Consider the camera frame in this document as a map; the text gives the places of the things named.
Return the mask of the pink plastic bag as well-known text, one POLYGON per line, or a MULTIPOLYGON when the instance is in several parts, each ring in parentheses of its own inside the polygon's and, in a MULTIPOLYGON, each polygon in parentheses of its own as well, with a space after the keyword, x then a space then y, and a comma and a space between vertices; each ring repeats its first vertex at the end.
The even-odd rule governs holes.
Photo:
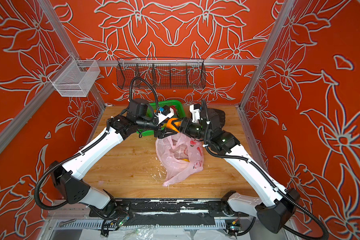
POLYGON ((167 171, 164 187, 180 183, 204 169, 203 144, 185 134, 157 139, 156 153, 167 171))

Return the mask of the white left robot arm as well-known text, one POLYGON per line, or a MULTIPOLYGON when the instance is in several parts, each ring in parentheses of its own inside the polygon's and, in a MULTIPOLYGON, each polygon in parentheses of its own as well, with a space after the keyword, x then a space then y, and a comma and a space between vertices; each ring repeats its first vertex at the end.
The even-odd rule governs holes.
POLYGON ((83 181, 84 176, 108 151, 123 142, 138 130, 153 130, 157 138, 167 137, 175 132, 162 129, 151 121, 137 118, 135 121, 125 116, 116 116, 107 120, 104 130, 88 145, 77 152, 73 159, 66 161, 51 173, 55 188, 68 204, 81 203, 97 209, 106 208, 111 196, 83 181))

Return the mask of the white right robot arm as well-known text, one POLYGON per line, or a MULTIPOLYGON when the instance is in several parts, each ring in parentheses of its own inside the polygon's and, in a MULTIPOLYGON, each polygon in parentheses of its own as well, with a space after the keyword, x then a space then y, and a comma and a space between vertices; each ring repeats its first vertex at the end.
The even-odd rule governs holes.
POLYGON ((287 189, 265 172, 233 134, 222 130, 222 124, 198 124, 183 118, 173 121, 172 126, 182 134, 202 140, 212 156, 222 158, 233 166, 256 191, 257 199, 239 193, 229 194, 227 203, 234 212, 256 217, 274 234, 294 215, 300 194, 287 189))

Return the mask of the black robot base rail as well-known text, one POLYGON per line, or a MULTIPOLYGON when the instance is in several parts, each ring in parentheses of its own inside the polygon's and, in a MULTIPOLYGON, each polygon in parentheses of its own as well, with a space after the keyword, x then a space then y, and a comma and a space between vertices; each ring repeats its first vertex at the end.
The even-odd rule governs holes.
POLYGON ((117 199, 122 208, 119 220, 129 216, 124 229, 132 227, 183 227, 186 229, 225 229, 239 220, 243 224, 249 215, 235 213, 220 199, 117 199))

